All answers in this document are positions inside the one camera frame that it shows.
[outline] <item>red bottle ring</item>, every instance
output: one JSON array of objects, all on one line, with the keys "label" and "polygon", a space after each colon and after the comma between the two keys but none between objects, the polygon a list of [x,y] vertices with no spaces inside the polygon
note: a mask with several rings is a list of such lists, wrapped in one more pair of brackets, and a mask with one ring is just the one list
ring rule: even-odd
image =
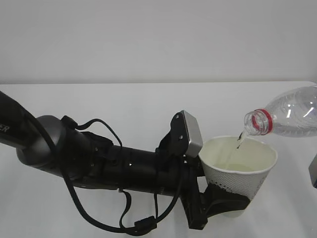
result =
[{"label": "red bottle ring", "polygon": [[[273,130],[273,120],[272,120],[272,117],[271,115],[268,113],[267,110],[265,109],[257,109],[255,111],[261,111],[265,114],[265,116],[267,117],[267,120],[268,120],[268,130],[267,130],[267,133],[266,134],[269,134],[272,130]],[[257,121],[256,121],[256,118],[255,116],[252,116],[252,124],[254,126],[255,129],[257,130],[260,130],[260,126],[258,125]]]}]

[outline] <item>white table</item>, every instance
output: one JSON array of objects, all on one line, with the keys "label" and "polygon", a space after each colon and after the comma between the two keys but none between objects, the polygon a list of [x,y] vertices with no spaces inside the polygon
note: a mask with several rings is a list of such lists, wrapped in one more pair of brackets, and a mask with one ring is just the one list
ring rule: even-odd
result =
[{"label": "white table", "polygon": [[[124,146],[154,150],[169,130],[172,116],[185,109],[200,125],[204,140],[238,135],[244,114],[264,107],[273,97],[308,82],[188,83],[188,84],[60,84],[1,85],[35,116],[68,115],[84,123],[107,121]],[[92,132],[115,139],[101,125]],[[217,215],[203,231],[189,230],[180,202],[158,229],[145,237],[161,238],[316,238],[317,189],[308,166],[317,153],[317,138],[258,138],[278,151],[278,163],[244,214]],[[94,228],[77,212],[59,177],[21,164],[14,149],[0,145],[0,237],[2,238],[122,238]],[[201,179],[202,189],[206,182]],[[88,213],[118,226],[125,197],[116,191],[77,189]],[[154,213],[151,194],[132,192],[126,225]],[[162,212],[171,198],[159,196]]]}]

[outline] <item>cup rim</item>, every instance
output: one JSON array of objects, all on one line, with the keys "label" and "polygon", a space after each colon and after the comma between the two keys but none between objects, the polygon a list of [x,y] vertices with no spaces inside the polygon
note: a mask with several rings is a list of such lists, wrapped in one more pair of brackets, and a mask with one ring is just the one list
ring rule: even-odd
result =
[{"label": "cup rim", "polygon": [[[209,141],[211,141],[211,140],[218,139],[218,138],[225,138],[225,137],[236,137],[236,136],[233,136],[233,135],[216,136],[216,137],[213,137],[213,138],[209,139],[208,141],[205,141],[204,144],[207,143],[207,142],[209,142]],[[221,168],[215,167],[215,166],[213,166],[213,165],[207,165],[207,164],[202,160],[202,158],[200,157],[200,155],[199,155],[200,152],[199,152],[199,154],[198,154],[199,159],[200,159],[201,162],[203,162],[206,166],[208,166],[208,167],[210,167],[210,168],[212,168],[212,169],[214,169],[214,170],[217,170],[217,171],[220,171],[220,172],[223,172],[223,173],[227,173],[227,174],[236,174],[236,175],[258,175],[258,174],[263,174],[263,173],[265,173],[265,172],[270,171],[270,170],[275,166],[275,164],[276,164],[276,162],[277,162],[277,157],[278,157],[277,151],[276,151],[273,147],[271,147],[270,145],[268,145],[268,144],[266,144],[266,143],[264,143],[264,142],[262,142],[262,141],[253,139],[253,138],[251,138],[251,137],[247,137],[247,138],[250,139],[250,140],[254,140],[254,141],[256,141],[256,142],[260,142],[261,144],[267,145],[272,151],[274,151],[274,153],[275,153],[275,160],[274,160],[274,163],[273,163],[270,167],[268,167],[268,168],[266,168],[266,169],[264,169],[264,170],[257,170],[257,171],[250,171],[250,172],[234,171],[234,170],[225,170],[225,169],[221,169]]]}]

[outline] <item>water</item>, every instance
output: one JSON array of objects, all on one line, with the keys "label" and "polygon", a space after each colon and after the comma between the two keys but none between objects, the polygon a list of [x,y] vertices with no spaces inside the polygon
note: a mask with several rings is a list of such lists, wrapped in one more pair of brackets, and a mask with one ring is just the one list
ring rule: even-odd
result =
[{"label": "water", "polygon": [[220,164],[220,166],[223,166],[221,169],[245,171],[245,170],[239,170],[239,168],[241,168],[241,169],[247,169],[246,170],[247,172],[252,171],[249,167],[246,167],[244,165],[235,164],[233,161],[235,153],[237,153],[239,148],[243,145],[242,143],[245,140],[245,138],[247,138],[247,136],[248,136],[248,133],[245,130],[240,134],[240,136],[237,140],[237,143],[232,148],[231,152],[229,153],[228,158],[225,160],[225,162],[223,164]]},{"label": "water", "polygon": [[241,165],[241,164],[225,164],[219,163],[214,165],[217,168],[224,169],[224,170],[233,170],[233,171],[242,171],[242,172],[252,172],[254,171],[248,166]]}]

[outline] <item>black cable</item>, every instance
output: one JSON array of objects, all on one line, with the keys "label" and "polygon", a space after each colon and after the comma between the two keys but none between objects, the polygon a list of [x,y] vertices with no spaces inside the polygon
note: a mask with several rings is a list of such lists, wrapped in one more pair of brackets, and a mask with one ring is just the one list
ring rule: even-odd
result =
[{"label": "black cable", "polygon": [[72,181],[70,180],[70,178],[68,176],[68,173],[66,172],[66,170],[63,167],[61,158],[58,155],[57,148],[56,148],[54,142],[52,141],[50,135],[46,132],[44,127],[39,123],[39,121],[32,114],[30,114],[27,110],[25,110],[25,113],[26,113],[26,118],[30,121],[30,123],[37,129],[37,131],[43,137],[43,139],[47,143],[48,147],[50,148],[52,155],[54,156],[54,158],[58,162],[60,172],[61,172],[61,174],[62,174],[62,176],[64,178],[64,181],[66,183],[66,186],[68,188],[70,196],[73,199],[74,204],[75,204],[77,210],[79,211],[80,215],[87,222],[89,222],[91,225],[93,225],[95,227],[98,227],[98,228],[100,228],[102,230],[105,230],[105,231],[108,231],[108,232],[113,232],[113,233],[124,233],[124,231],[121,228],[105,225],[105,224],[95,220],[94,218],[92,218],[91,216],[88,215],[88,213],[83,208],[83,206],[82,206],[82,204],[81,204],[81,202],[80,202],[80,200],[79,200],[79,198],[77,196],[77,193],[75,191],[75,188],[73,186]]},{"label": "black cable", "polygon": [[119,142],[120,150],[118,151],[118,154],[116,155],[116,158],[117,158],[117,161],[118,161],[118,157],[121,155],[121,152],[122,152],[122,147],[123,147],[122,146],[122,142],[121,142],[119,136],[117,136],[117,134],[112,130],[112,128],[106,122],[104,122],[101,119],[92,119],[92,120],[90,120],[89,122],[87,122],[87,123],[85,123],[83,125],[76,126],[76,129],[77,130],[85,130],[85,129],[90,127],[95,122],[100,122],[101,124],[105,125],[108,128],[108,130],[113,134],[113,136],[117,139],[117,141]]},{"label": "black cable", "polygon": [[182,184],[183,184],[183,166],[182,166],[182,161],[180,161],[180,166],[179,166],[179,182],[178,182],[178,186],[177,186],[177,190],[175,195],[173,196],[173,199],[170,203],[170,205],[167,207],[167,209],[156,219],[157,223],[159,223],[160,221],[162,221],[165,217],[167,217],[169,215],[169,213],[173,210],[177,199],[179,198],[180,195],[180,191],[182,188]]},{"label": "black cable", "polygon": [[158,217],[158,200],[157,200],[157,194],[154,194],[154,200],[155,200],[155,204],[156,204],[156,218],[154,220],[154,222],[151,224],[151,226],[149,226],[148,228],[144,229],[144,230],[137,230],[136,227],[129,227],[129,228],[126,228],[124,227],[123,223],[122,223],[122,219],[123,217],[125,216],[125,214],[127,214],[127,212],[129,211],[130,207],[131,207],[131,201],[132,201],[132,198],[131,198],[131,195],[126,192],[126,191],[123,191],[122,192],[125,194],[126,196],[126,207],[125,207],[125,210],[123,212],[123,214],[121,215],[120,217],[120,228],[122,228],[124,230],[125,233],[131,235],[131,236],[143,236],[147,233],[149,233],[150,231],[152,231],[154,228],[156,228],[157,226],[157,223],[161,222],[165,217],[167,217],[169,215],[169,213],[173,210],[176,202],[177,202],[177,199],[179,198],[179,195],[180,195],[180,191],[181,191],[181,188],[182,188],[182,183],[183,183],[183,170],[182,170],[182,162],[180,161],[180,167],[179,167],[179,181],[178,181],[178,186],[177,186],[177,190],[176,190],[176,193],[174,194],[173,196],[173,199],[170,203],[170,205],[167,207],[167,209]]},{"label": "black cable", "polygon": [[154,204],[155,204],[155,219],[159,216],[159,204],[158,204],[158,194],[154,193]]}]

